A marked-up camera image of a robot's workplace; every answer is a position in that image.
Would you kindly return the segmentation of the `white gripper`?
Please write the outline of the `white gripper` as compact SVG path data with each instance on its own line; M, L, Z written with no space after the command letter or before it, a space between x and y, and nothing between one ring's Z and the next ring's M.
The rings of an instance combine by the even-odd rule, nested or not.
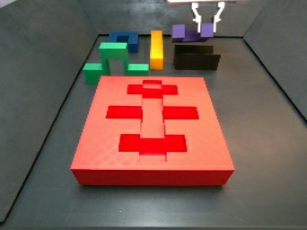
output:
M165 0L167 4L192 4L191 9L193 12L193 19L192 22L196 24L196 31L201 31L201 15L197 12L199 3L200 4L208 4L208 3L218 3L218 12L213 15L213 33L218 32L218 23L222 21L220 15L226 8L226 2L234 3L238 2L238 0Z

